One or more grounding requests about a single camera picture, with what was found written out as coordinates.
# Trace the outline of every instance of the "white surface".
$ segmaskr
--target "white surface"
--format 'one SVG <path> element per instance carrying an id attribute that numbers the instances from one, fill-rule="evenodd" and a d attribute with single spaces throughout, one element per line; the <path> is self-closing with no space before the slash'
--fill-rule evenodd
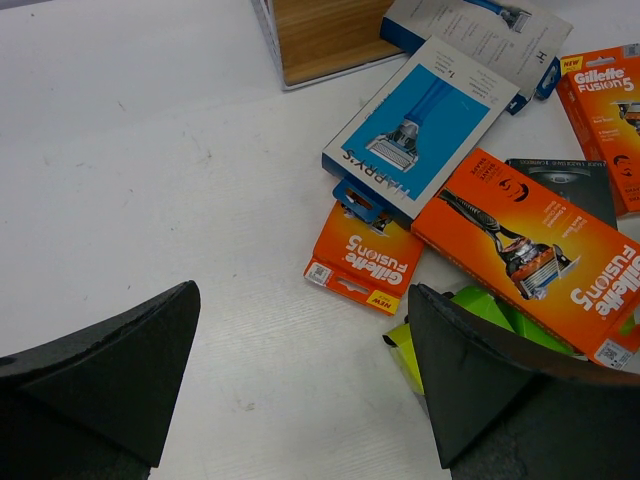
<path id="1" fill-rule="evenodd" d="M 637 0 L 539 0 L 564 53 L 637 41 Z M 186 279 L 200 324 L 160 479 L 445 479 L 380 335 L 302 279 L 333 201 L 320 151 L 400 61 L 282 94 L 248 0 L 0 12 L 0 355 Z M 554 95 L 499 157 L 582 158 Z M 640 220 L 621 229 L 640 239 Z M 464 282 L 427 253 L 415 276 Z"/>

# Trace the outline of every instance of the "black plastic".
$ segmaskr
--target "black plastic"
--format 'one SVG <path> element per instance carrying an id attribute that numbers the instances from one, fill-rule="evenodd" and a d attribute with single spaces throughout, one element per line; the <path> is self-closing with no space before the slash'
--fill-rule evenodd
<path id="1" fill-rule="evenodd" d="M 200 312 L 186 282 L 0 359 L 0 478 L 142 479 L 157 467 Z"/>
<path id="2" fill-rule="evenodd" d="M 454 480 L 640 478 L 640 376 L 541 347 L 424 285 L 409 324 Z"/>

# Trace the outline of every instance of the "yellow label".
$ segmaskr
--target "yellow label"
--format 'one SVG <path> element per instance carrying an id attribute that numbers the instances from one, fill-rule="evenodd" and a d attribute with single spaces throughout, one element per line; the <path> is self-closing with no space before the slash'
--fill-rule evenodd
<path id="1" fill-rule="evenodd" d="M 400 299 L 392 297 L 391 295 L 387 295 L 380 290 L 374 290 L 367 299 L 367 303 L 369 305 L 373 305 L 374 307 L 378 307 L 385 312 L 396 313 L 398 304 L 400 303 Z"/>
<path id="2" fill-rule="evenodd" d="M 562 75 L 569 72 L 582 70 L 582 57 L 569 57 L 562 59 Z"/>

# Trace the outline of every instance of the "blue and white box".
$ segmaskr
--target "blue and white box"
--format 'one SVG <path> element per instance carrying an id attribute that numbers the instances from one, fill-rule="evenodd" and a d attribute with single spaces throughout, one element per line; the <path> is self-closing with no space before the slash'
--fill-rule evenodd
<path id="1" fill-rule="evenodd" d="M 367 223 L 408 226 L 518 92 L 436 37 L 327 145 L 334 196 Z"/>
<path id="2" fill-rule="evenodd" d="M 573 26 L 528 0 L 395 0 L 380 36 L 413 53 L 436 36 L 520 89 L 508 111 L 560 80 L 558 50 Z"/>

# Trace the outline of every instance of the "brown wood surface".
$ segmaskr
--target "brown wood surface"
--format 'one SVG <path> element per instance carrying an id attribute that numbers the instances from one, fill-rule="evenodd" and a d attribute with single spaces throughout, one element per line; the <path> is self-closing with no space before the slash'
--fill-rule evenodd
<path id="1" fill-rule="evenodd" d="M 380 39 L 393 0 L 274 0 L 284 81 L 295 85 L 391 56 Z"/>

